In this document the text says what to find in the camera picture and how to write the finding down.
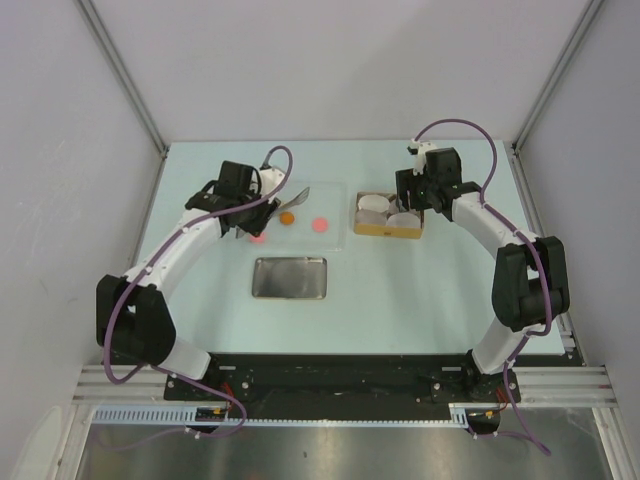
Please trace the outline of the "orange flower butter cookie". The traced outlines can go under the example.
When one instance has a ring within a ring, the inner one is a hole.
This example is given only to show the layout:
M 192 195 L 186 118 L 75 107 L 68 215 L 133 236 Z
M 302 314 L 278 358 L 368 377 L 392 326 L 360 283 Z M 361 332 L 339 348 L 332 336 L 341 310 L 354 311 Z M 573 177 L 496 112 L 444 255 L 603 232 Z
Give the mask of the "orange flower butter cookie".
M 280 223 L 285 226 L 293 225 L 295 220 L 296 220 L 295 215 L 288 211 L 285 211 L 279 215 Z

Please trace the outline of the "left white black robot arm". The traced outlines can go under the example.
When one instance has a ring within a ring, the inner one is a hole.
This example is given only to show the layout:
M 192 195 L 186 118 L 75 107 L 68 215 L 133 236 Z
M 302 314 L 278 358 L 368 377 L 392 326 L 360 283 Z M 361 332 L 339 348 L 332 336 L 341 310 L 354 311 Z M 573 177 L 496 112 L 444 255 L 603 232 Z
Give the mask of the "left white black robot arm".
M 111 367 L 119 355 L 186 377 L 187 389 L 199 399 L 219 392 L 221 376 L 209 368 L 210 354 L 180 338 L 168 300 L 200 256 L 230 230 L 257 236 L 265 229 L 290 175 L 269 163 L 255 168 L 223 162 L 218 177 L 189 198 L 177 225 L 151 254 L 122 276 L 99 281 L 96 336 L 113 383 L 127 380 Z

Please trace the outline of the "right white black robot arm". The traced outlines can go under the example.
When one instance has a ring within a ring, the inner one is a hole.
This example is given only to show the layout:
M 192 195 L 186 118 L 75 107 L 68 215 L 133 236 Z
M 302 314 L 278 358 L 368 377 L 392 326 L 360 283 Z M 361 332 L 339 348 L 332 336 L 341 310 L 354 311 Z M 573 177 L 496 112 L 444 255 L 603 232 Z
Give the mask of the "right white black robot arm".
M 473 401 L 484 401 L 528 341 L 547 336 L 557 316 L 570 306 L 563 243 L 514 225 L 485 198 L 475 182 L 462 178 L 453 148 L 438 149 L 414 141 L 408 152 L 413 167 L 395 174 L 398 204 L 419 212 L 433 210 L 480 243 L 495 261 L 491 304 L 495 318 L 462 367 L 461 388 Z

